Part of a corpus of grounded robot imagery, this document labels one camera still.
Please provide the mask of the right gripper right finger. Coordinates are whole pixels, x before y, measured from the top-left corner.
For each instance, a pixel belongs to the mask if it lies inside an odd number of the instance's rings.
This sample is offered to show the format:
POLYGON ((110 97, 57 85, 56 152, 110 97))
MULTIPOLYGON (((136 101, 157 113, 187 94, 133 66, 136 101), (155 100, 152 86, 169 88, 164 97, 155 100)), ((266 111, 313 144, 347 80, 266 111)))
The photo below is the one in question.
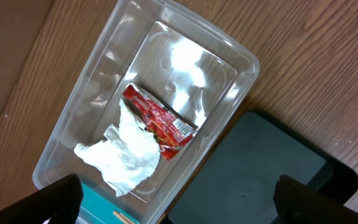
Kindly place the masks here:
POLYGON ((280 223, 358 224, 358 213, 287 175, 276 183, 273 201, 280 223))

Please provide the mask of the white napkin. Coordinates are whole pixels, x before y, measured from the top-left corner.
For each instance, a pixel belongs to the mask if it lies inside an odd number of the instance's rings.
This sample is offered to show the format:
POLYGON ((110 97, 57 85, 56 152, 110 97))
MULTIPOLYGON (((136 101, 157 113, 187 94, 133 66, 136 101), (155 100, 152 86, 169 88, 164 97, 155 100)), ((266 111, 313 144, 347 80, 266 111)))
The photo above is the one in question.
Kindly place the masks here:
POLYGON ((128 194, 152 176, 160 160, 160 148, 145 123, 120 100, 119 126, 111 124, 104 140, 91 146, 78 143, 74 153, 97 168, 116 197, 128 194))

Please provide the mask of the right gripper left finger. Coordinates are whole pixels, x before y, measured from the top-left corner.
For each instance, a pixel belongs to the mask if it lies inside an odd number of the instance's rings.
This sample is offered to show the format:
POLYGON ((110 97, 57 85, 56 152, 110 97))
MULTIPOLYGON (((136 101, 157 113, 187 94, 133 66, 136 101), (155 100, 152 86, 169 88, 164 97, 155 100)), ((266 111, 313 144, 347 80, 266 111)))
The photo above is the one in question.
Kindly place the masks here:
POLYGON ((69 174, 0 210, 0 224, 75 223, 82 199, 79 176, 69 174))

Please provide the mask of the red snack wrapper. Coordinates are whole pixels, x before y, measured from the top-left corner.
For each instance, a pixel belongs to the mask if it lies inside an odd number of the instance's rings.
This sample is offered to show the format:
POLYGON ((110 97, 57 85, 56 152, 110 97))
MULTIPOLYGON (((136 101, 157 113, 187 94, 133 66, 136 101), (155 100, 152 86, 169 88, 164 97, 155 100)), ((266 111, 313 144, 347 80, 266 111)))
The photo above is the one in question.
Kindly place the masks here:
POLYGON ((154 134, 166 160, 174 158, 194 138, 196 130, 146 90, 130 83, 122 95, 140 111, 147 131, 154 134))

